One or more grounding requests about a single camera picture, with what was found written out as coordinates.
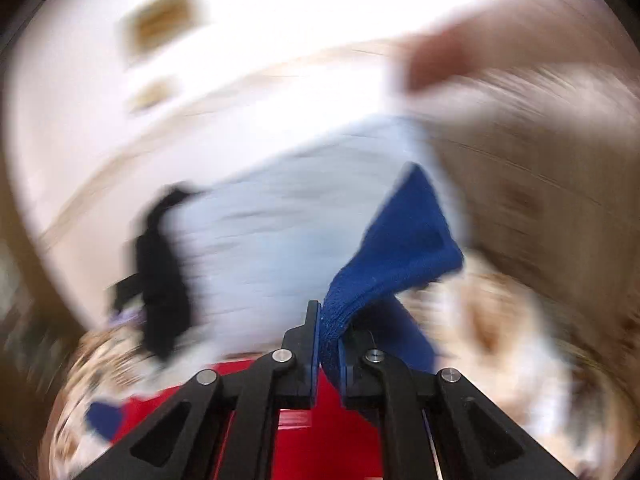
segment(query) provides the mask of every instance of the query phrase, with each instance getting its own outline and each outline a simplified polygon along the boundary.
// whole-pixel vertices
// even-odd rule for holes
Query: red surface
[[[251,361],[213,365],[221,375],[244,370]],[[157,397],[129,399],[124,421],[114,442],[171,396],[175,388]],[[359,414],[340,405],[338,392],[322,372],[318,400],[310,412],[283,412],[276,434],[273,480],[364,480],[380,478],[378,432]]]

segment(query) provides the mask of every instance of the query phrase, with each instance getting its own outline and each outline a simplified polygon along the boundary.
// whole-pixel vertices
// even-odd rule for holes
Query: dark blue cloth
[[[462,261],[431,184],[412,164],[324,298],[320,359],[329,380],[340,383],[340,338],[356,314],[378,348],[433,372],[433,348],[394,294],[437,280]]]
[[[105,402],[92,402],[84,416],[89,427],[94,428],[105,440],[113,440],[124,420],[124,413],[118,406]]]

